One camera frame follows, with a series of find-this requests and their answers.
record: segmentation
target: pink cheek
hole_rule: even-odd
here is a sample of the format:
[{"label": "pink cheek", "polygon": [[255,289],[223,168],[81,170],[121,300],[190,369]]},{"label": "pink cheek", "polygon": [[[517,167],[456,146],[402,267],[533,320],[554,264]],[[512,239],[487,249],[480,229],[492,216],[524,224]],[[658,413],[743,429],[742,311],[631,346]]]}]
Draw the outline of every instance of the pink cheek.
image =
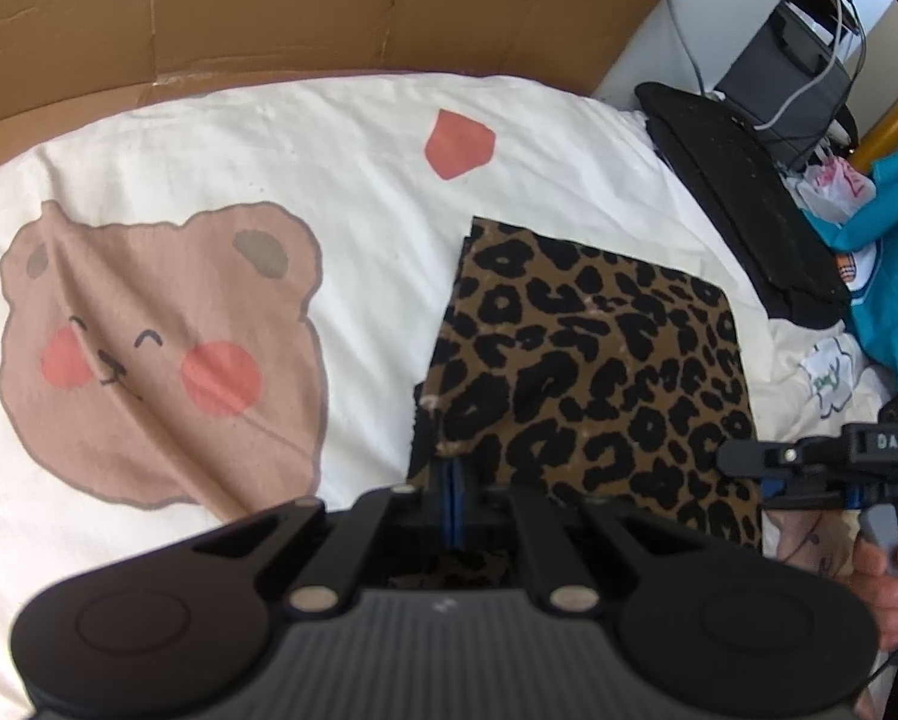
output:
[{"label": "pink cheek", "polygon": [[59,389],[76,389],[95,379],[71,325],[57,330],[42,350],[42,377]]},{"label": "pink cheek", "polygon": [[263,376],[237,343],[213,341],[188,352],[179,371],[188,397],[212,416],[242,413],[259,400]]}]

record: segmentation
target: plastic bag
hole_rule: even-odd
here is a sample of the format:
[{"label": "plastic bag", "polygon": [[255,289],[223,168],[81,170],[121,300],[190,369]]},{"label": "plastic bag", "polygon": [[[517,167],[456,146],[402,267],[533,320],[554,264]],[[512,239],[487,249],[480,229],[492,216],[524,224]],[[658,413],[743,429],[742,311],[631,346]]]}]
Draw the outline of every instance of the plastic bag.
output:
[{"label": "plastic bag", "polygon": [[788,178],[800,208],[834,224],[844,224],[875,197],[875,185],[841,157],[830,157],[823,165],[811,165],[802,178]]}]

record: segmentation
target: leopard print fabric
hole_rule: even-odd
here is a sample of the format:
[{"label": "leopard print fabric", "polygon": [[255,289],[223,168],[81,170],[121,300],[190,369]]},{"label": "leopard print fabric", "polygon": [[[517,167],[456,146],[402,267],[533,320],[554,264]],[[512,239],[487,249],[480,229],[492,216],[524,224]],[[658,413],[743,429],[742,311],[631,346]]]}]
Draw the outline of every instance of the leopard print fabric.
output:
[{"label": "leopard print fabric", "polygon": [[698,278],[476,218],[418,403],[417,484],[421,430],[484,484],[620,496],[759,545],[757,488],[714,464],[754,433],[735,323]]}]

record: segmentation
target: gray ribbed surface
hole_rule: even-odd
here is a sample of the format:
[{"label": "gray ribbed surface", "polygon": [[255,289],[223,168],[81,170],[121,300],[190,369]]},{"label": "gray ribbed surface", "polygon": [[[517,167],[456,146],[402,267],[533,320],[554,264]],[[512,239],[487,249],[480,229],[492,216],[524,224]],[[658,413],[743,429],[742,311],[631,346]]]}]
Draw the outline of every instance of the gray ribbed surface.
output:
[{"label": "gray ribbed surface", "polygon": [[[520,590],[366,592],[296,625],[238,695],[187,720],[690,720],[593,623],[550,618]],[[848,709],[817,715],[853,720]],[[55,714],[39,720],[62,720]]]}]

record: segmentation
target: bear print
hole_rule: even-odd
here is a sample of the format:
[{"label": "bear print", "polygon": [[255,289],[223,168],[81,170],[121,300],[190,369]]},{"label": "bear print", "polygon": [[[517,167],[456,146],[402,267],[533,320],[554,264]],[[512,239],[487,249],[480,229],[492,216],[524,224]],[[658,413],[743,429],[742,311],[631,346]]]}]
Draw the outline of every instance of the bear print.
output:
[{"label": "bear print", "polygon": [[316,490],[321,255],[302,220],[262,202],[92,227],[49,201],[0,272],[0,398],[36,463],[106,501],[223,520]]}]

